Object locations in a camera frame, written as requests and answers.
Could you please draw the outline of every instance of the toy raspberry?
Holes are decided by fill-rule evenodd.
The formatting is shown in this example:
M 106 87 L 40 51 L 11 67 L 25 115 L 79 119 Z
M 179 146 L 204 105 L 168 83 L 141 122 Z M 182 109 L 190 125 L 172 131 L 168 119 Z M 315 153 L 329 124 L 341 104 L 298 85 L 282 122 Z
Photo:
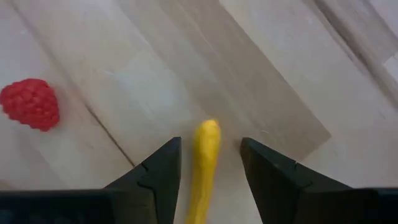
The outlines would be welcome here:
M 4 87 L 0 93 L 0 104 L 10 119 L 41 131 L 48 131 L 60 121 L 54 90 L 46 81 L 36 78 Z

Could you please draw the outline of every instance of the black plastic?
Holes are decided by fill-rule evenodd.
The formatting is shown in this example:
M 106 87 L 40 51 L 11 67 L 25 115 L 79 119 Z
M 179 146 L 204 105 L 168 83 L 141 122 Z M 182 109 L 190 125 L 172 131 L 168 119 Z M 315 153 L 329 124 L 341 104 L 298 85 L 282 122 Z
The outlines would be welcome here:
M 397 189 L 352 189 L 250 138 L 241 157 L 263 223 L 398 220 Z
M 0 224 L 171 224 L 180 154 L 173 138 L 105 189 L 0 192 Z

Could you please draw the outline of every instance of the yellow banana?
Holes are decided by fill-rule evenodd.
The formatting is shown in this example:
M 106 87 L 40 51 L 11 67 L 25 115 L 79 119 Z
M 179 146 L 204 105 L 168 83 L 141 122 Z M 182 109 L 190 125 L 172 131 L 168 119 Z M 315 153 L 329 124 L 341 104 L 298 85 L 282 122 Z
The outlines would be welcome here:
M 186 224 L 204 224 L 220 150 L 221 131 L 217 121 L 204 121 L 193 142 L 193 179 Z

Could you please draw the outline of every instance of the wooden surface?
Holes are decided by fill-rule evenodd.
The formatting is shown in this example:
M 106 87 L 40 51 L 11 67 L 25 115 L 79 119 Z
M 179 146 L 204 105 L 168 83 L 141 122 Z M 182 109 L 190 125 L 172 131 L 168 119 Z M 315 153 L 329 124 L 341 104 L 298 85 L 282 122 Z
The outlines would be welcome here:
M 260 223 L 238 153 L 252 137 L 354 187 L 398 185 L 391 1 L 0 0 L 1 85 L 40 77 L 62 122 L 0 116 L 0 188 L 99 188 L 219 120 L 208 223 Z

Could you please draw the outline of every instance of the raspberry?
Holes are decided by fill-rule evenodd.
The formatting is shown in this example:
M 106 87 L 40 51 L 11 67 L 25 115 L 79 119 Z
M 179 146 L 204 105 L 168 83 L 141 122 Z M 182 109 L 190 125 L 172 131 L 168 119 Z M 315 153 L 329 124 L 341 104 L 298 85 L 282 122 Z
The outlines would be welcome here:
M 0 105 L 10 119 L 48 131 L 60 121 L 54 90 L 46 81 L 28 78 L 4 87 Z

